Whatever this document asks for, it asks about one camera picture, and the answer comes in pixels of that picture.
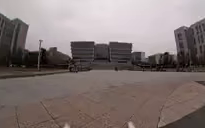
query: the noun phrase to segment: concrete pavement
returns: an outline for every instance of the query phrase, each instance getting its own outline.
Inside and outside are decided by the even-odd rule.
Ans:
[[[61,128],[65,123],[125,128],[128,121],[155,128],[167,117],[164,106],[171,104],[170,98],[205,97],[205,86],[195,80],[205,81],[205,73],[91,71],[0,80],[0,128]]]

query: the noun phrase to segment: gray cloud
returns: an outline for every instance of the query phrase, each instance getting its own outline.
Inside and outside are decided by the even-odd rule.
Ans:
[[[175,52],[174,29],[205,17],[205,0],[0,0],[0,12],[30,25],[27,45],[57,46],[70,54],[70,41],[126,41],[147,55]]]

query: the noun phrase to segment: street lamp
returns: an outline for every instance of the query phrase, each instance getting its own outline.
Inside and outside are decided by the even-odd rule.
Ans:
[[[38,63],[37,63],[37,69],[40,71],[40,64],[41,64],[41,43],[43,40],[39,40],[39,52],[38,52]]]

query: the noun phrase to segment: distant building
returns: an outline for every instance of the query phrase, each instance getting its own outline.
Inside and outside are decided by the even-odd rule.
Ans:
[[[21,48],[19,55],[22,58],[27,30],[28,25],[23,27],[21,23],[18,23],[18,19],[10,20],[0,13],[0,65],[9,65],[13,54],[12,51],[16,49],[14,47],[19,46]]]
[[[161,57],[162,57],[162,53],[157,53],[157,54],[154,54],[154,55],[151,55],[148,57],[148,62],[152,65],[155,65],[155,64],[160,64],[160,60],[161,60]]]
[[[109,60],[109,46],[108,44],[95,45],[95,60],[108,61]]]
[[[51,47],[47,51],[47,64],[49,65],[63,65],[68,64],[71,57],[59,52],[56,47]]]
[[[132,53],[131,43],[110,42],[109,53],[111,62],[130,62]]]
[[[205,18],[175,30],[178,54],[189,54],[192,63],[205,64]]]
[[[75,61],[92,62],[94,60],[93,41],[74,41],[71,42],[72,58]]]
[[[145,52],[133,52],[132,53],[133,62],[143,62],[145,61]]]

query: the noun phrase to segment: gray building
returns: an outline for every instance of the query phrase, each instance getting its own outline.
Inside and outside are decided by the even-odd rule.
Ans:
[[[160,64],[162,53],[157,53],[148,57],[148,62],[152,65]]]
[[[21,51],[24,50],[28,25],[25,32],[17,30],[17,26],[19,26],[17,19],[10,20],[0,13],[0,65],[9,64],[14,47],[21,45]]]
[[[199,61],[205,62],[205,18],[190,27],[193,30],[195,55]]]
[[[75,61],[92,62],[94,60],[93,41],[74,41],[71,42],[72,58]]]
[[[109,46],[108,44],[95,45],[95,60],[108,61],[109,60]]]
[[[133,52],[132,61],[133,62],[144,62],[145,61],[145,52]]]
[[[0,14],[0,64],[8,64],[15,25]]]
[[[122,42],[110,42],[109,53],[111,62],[129,63],[132,56],[132,44]]]
[[[178,54],[188,55],[192,63],[205,63],[205,18],[174,33]]]
[[[51,47],[47,51],[47,64],[64,65],[68,64],[71,57],[57,50],[57,47]]]
[[[178,56],[195,61],[193,30],[191,28],[182,26],[176,29],[174,34]]]
[[[25,49],[29,26],[18,18],[12,20],[12,23],[15,25],[15,29],[13,33],[13,42],[11,45],[11,53],[19,54]]]

